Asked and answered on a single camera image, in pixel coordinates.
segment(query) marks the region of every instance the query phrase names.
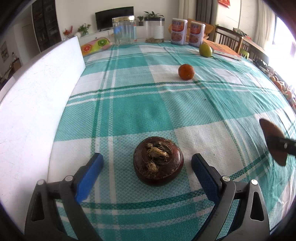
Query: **tablecloth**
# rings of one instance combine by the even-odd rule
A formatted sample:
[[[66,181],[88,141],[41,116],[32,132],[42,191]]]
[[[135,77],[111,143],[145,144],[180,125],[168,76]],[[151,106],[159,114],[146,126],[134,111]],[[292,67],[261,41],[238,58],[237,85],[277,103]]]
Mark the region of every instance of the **tablecloth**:
[[[270,227],[294,198],[295,158],[280,167],[271,158],[259,125],[275,123],[295,138],[295,114],[277,87],[243,59],[204,58],[188,45],[137,43],[112,46],[85,57],[86,69],[73,90],[57,129],[48,181],[59,181],[85,165],[94,152],[104,168],[81,206],[103,240],[191,240],[214,203],[191,168],[201,153],[231,179],[257,179]],[[181,64],[195,69],[178,76]],[[149,136],[173,140],[182,150],[179,176],[161,187],[142,183],[133,152]],[[219,235],[231,224],[234,202]],[[75,237],[58,200],[63,224]]]

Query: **white and orange can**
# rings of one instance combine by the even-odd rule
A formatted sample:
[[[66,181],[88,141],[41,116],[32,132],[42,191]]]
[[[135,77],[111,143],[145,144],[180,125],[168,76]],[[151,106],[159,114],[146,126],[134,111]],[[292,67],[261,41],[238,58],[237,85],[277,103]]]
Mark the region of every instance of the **white and orange can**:
[[[188,44],[199,47],[202,44],[203,35],[205,33],[205,24],[191,22]]]
[[[187,20],[172,19],[172,31],[170,42],[172,44],[184,45],[186,41]]]

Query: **tv screen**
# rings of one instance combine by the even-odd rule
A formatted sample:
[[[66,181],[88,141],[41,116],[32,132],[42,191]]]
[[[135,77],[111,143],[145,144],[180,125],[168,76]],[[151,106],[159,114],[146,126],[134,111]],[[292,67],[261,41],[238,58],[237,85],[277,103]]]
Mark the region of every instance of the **tv screen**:
[[[131,15],[133,15],[133,7],[120,7],[96,12],[96,26],[98,30],[112,28],[112,18]]]

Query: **dark cabinet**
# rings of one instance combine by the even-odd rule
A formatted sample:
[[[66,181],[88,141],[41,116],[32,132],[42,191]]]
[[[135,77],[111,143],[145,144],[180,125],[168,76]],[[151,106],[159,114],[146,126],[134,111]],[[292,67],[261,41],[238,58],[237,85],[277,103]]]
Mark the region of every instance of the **dark cabinet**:
[[[36,0],[32,15],[41,52],[61,41],[54,0]]]

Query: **glass jar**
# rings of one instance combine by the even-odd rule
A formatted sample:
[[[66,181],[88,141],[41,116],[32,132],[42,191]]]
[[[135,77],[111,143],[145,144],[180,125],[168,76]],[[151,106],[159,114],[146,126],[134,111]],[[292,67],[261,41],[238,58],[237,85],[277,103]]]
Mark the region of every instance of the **glass jar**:
[[[146,43],[163,43],[165,19],[145,17]]]
[[[134,16],[112,18],[115,44],[134,43],[137,41],[136,21]]]

